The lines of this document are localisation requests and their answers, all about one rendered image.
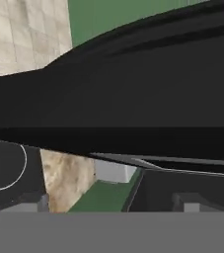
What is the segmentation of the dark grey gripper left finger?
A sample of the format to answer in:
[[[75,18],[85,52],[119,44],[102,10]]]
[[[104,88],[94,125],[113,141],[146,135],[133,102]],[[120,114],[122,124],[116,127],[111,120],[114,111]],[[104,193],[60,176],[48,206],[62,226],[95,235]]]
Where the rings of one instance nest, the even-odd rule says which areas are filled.
[[[2,212],[49,212],[48,194],[24,194],[8,205],[0,207]]]

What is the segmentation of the green wall cupboard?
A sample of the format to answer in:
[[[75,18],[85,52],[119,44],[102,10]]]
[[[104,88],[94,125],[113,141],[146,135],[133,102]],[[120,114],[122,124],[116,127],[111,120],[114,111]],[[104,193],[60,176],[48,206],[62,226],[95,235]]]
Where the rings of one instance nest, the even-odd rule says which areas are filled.
[[[72,44],[135,20],[208,0],[68,0]]]

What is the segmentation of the green base cupboard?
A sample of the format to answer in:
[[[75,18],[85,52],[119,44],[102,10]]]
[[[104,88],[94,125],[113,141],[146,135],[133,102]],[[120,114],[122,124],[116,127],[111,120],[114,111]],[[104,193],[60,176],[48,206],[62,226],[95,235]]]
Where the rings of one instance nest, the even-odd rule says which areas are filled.
[[[128,183],[108,183],[98,180],[69,210],[69,212],[125,211],[142,178],[137,169]]]

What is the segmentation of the black appliance with grey rim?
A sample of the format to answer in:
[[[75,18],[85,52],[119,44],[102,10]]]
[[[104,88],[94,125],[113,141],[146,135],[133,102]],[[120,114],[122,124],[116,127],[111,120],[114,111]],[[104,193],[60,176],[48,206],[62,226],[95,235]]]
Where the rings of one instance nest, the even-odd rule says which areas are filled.
[[[173,211],[175,193],[196,193],[224,207],[224,160],[111,153],[92,157],[142,170],[125,211]]]

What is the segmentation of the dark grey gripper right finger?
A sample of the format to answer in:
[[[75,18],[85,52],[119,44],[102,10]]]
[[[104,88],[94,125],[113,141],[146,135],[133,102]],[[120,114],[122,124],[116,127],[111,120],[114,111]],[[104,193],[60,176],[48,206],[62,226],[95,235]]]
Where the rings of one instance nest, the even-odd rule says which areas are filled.
[[[224,207],[214,204],[196,193],[175,193],[173,194],[173,211],[215,212],[224,211]]]

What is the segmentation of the black hob with white rings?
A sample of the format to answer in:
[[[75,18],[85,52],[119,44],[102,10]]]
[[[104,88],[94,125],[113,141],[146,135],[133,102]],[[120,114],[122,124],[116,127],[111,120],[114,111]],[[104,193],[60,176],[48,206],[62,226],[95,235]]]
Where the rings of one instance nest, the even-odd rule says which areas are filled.
[[[24,194],[47,194],[40,151],[0,140],[0,207]]]

